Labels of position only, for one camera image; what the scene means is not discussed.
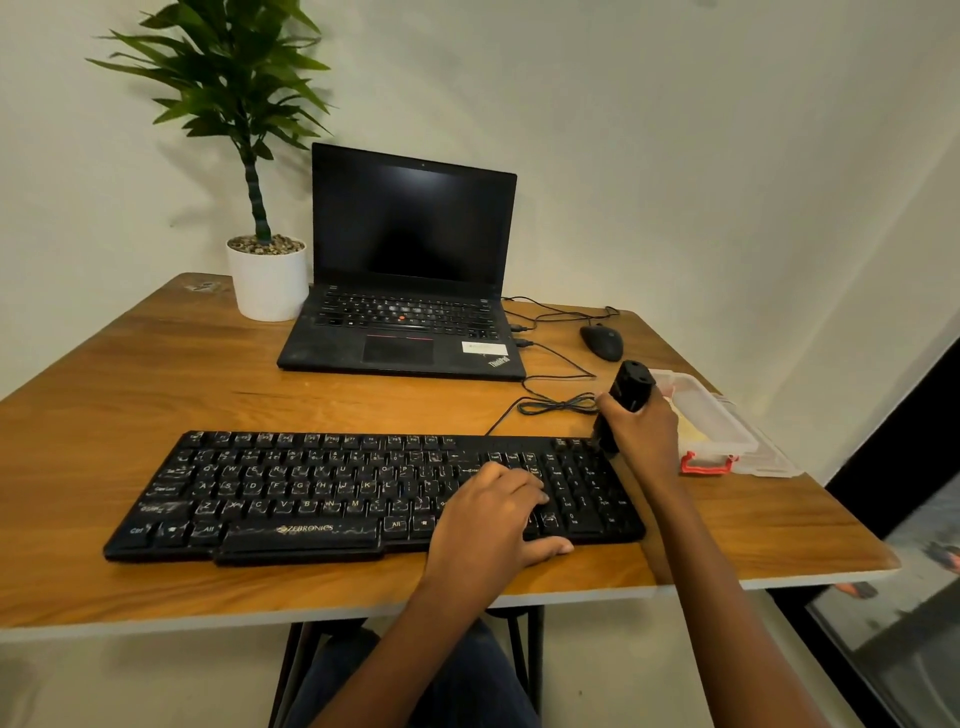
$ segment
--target white plant pot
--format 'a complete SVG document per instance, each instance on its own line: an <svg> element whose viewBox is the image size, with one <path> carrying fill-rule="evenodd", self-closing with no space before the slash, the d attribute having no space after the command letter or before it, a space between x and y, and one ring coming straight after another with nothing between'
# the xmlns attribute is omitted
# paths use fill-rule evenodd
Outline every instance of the white plant pot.
<svg viewBox="0 0 960 728"><path fill-rule="evenodd" d="M227 245L237 308L255 321L296 319L306 301L306 246L285 255L252 255Z"/></svg>

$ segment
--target right hand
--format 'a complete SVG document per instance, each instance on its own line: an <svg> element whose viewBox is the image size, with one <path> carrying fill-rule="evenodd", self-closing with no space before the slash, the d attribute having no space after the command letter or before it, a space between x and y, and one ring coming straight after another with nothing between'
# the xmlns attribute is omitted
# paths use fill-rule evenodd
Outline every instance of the right hand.
<svg viewBox="0 0 960 728"><path fill-rule="evenodd" d="M530 512L549 500L531 473L484 465L444 508L421 587L469 621L476 619L521 570L573 550L559 536L523 540Z"/></svg>
<svg viewBox="0 0 960 728"><path fill-rule="evenodd" d="M620 452L643 485L672 483L680 472L677 415L656 386L650 399L637 412L628 412L603 393L597 409L607 418Z"/></svg>

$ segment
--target black laptop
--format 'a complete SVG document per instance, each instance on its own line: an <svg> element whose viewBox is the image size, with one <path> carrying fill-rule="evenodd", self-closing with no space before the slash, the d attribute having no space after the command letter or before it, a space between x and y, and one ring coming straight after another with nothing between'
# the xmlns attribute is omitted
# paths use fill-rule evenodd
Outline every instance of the black laptop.
<svg viewBox="0 0 960 728"><path fill-rule="evenodd" d="M500 305L516 175L313 145L315 284L277 365L523 379Z"/></svg>

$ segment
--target ctrl key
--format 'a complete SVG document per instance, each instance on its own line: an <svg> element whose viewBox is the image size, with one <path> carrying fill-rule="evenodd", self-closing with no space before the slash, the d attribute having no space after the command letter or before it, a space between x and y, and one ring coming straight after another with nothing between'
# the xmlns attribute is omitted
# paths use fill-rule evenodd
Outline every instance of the ctrl key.
<svg viewBox="0 0 960 728"><path fill-rule="evenodd" d="M109 548L146 548L150 545L150 537L154 533L154 528L156 528L156 523L128 523L110 539Z"/></svg>

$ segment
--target floor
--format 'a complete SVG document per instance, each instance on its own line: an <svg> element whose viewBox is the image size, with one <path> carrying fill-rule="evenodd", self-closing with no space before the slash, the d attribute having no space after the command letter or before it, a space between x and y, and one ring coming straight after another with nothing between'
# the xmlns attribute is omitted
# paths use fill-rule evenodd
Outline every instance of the floor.
<svg viewBox="0 0 960 728"><path fill-rule="evenodd" d="M770 598L753 599L830 723L862 728ZM264 728L285 640L280 625L0 644L0 728ZM708 728L676 597L548 607L543 723Z"/></svg>

